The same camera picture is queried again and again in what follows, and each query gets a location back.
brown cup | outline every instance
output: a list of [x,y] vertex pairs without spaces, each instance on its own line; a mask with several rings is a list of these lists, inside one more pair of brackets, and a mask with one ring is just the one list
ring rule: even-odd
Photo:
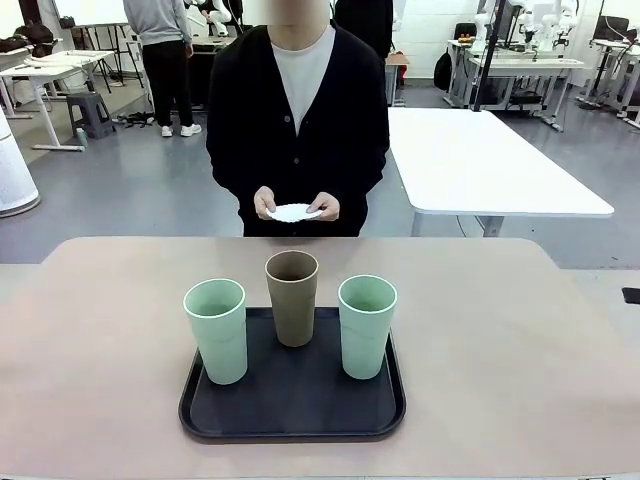
[[308,253],[286,251],[265,265],[278,340],[301,347],[313,337],[318,261]]

backpack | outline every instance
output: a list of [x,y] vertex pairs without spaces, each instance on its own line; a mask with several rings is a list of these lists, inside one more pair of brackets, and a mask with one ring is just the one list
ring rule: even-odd
[[41,23],[25,25],[16,30],[17,35],[27,37],[34,45],[42,45],[43,43],[53,43],[53,33]]
[[440,90],[448,92],[449,84],[451,83],[452,70],[453,64],[451,62],[451,56],[449,55],[449,52],[444,52],[444,55],[442,55],[440,60],[436,63],[436,68],[433,72],[434,85]]
[[0,53],[12,52],[14,50],[18,50],[19,48],[24,48],[26,46],[27,46],[27,41],[18,35],[5,38],[4,40],[0,39]]

hand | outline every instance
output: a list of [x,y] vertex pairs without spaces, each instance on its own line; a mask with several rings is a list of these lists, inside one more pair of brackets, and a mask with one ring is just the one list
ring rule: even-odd
[[267,210],[271,213],[276,211],[275,196],[269,187],[260,187],[260,190],[253,197],[253,204],[256,207],[256,214],[261,220],[273,220],[267,215]]
[[317,212],[318,210],[323,210],[322,215],[313,220],[335,222],[340,218],[340,202],[336,197],[328,193],[320,192],[307,210],[307,213]]

cup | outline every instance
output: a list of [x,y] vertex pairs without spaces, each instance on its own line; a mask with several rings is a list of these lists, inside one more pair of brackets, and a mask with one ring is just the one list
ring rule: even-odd
[[286,347],[306,345],[313,337],[318,261],[290,250],[271,257],[265,271],[278,340]]
[[218,385],[247,373],[247,309],[242,285],[216,279],[199,283],[184,297],[204,368]]
[[357,380],[369,380],[382,368],[398,292],[383,278],[360,275],[340,285],[338,297],[342,368]]

black tray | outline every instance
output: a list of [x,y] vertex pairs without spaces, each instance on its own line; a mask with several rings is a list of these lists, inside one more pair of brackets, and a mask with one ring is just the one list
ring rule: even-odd
[[352,379],[342,369],[337,308],[316,309],[313,339],[301,348],[278,342],[270,308],[248,308],[247,346],[247,374],[228,386],[209,380],[196,353],[179,407],[192,435],[213,441],[374,440],[404,418],[391,336],[378,376]]

